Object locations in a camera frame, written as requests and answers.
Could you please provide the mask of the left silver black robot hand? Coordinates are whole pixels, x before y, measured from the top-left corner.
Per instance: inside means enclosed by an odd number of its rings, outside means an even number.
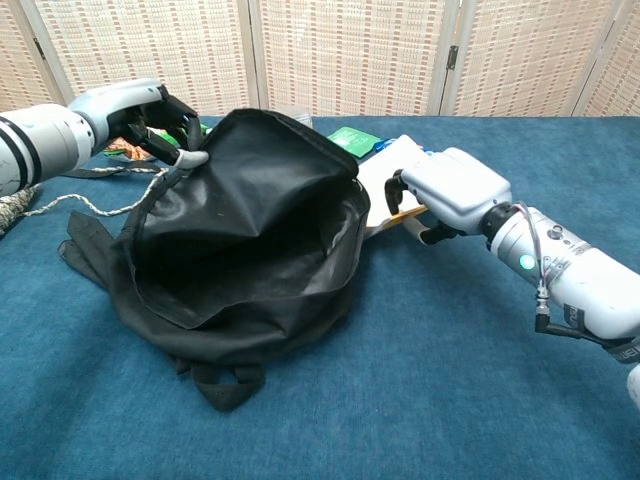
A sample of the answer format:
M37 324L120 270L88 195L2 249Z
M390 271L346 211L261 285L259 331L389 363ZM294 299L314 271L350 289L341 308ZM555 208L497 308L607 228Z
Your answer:
M191 170L205 164L198 113L158 79L134 79L85 91L68 105L93 131L92 154L122 138L166 165Z

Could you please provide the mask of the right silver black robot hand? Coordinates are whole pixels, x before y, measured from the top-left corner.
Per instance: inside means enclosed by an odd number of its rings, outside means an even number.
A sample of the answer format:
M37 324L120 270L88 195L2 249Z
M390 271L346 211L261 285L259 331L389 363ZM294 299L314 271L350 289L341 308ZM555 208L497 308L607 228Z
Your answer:
M405 228L425 245L457 236L491 237L489 219L513 209L510 182L455 147L423 153L386 180L384 194L391 215L400 212L404 192L411 193L437 219L432 227L414 217L403 221Z

